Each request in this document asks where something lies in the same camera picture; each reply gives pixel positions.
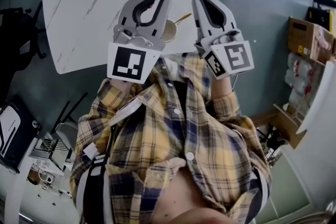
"shirt button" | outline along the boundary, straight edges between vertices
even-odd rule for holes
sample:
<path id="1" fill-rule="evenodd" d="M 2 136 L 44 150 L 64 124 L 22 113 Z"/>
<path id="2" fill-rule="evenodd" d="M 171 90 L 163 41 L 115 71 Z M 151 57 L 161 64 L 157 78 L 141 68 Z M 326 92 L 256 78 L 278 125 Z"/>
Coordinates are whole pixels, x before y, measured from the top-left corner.
<path id="1" fill-rule="evenodd" d="M 185 154 L 185 157 L 188 161 L 192 161 L 195 158 L 195 155 L 192 152 L 187 152 L 187 154 Z"/>

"cardboard box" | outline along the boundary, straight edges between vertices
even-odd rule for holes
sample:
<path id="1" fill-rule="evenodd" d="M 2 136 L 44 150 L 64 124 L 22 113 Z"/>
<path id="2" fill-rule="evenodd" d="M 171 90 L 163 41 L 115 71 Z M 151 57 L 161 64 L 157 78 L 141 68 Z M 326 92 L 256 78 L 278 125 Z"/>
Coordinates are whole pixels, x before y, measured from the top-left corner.
<path id="1" fill-rule="evenodd" d="M 331 46 L 330 50 L 323 49 L 318 44 L 317 35 L 320 29 L 323 31 L 325 40 Z M 292 52 L 326 64 L 332 57 L 334 47 L 335 37 L 326 29 L 305 20 L 289 19 L 288 48 Z"/>

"black chair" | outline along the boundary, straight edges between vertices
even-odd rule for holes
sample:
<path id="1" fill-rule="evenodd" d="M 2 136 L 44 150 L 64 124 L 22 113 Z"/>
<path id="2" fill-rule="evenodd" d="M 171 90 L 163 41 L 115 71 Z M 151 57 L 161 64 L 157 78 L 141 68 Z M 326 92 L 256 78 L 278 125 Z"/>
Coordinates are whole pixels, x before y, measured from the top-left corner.
<path id="1" fill-rule="evenodd" d="M 36 27 L 41 8 L 42 2 L 39 3 L 33 17 L 29 16 L 31 9 L 25 12 L 22 8 L 0 10 L 0 15 L 3 15 L 0 26 L 0 107 L 5 104 L 15 72 L 27 68 L 36 53 L 40 59 L 45 57 L 37 43 L 38 34 L 46 31 Z M 29 51 L 20 54 L 20 48 L 28 41 Z"/>

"plaid shirt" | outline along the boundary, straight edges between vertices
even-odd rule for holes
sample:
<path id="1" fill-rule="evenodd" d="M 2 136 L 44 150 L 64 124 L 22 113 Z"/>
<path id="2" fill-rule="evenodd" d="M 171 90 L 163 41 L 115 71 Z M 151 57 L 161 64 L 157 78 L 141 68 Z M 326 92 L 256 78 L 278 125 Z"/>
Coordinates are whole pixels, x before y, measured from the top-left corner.
<path id="1" fill-rule="evenodd" d="M 106 165 L 116 222 L 150 222 L 161 191 L 184 166 L 214 209 L 246 222 L 256 194 L 250 189 L 252 169 L 262 172 L 268 188 L 271 180 L 256 129 L 240 115 L 235 93 L 211 101 L 207 69 L 198 54 L 184 54 L 179 73 L 187 84 L 186 115 L 163 58 L 144 85 L 133 84 L 130 94 L 108 79 L 103 81 L 90 114 L 79 120 L 70 180 L 74 200 L 80 177 L 92 163 L 82 150 L 94 142 L 104 153 L 111 135 L 108 121 L 138 97 L 143 105 L 118 124 L 120 131 L 112 134 L 117 138 Z M 189 152 L 194 154 L 192 161 L 185 157 Z"/>

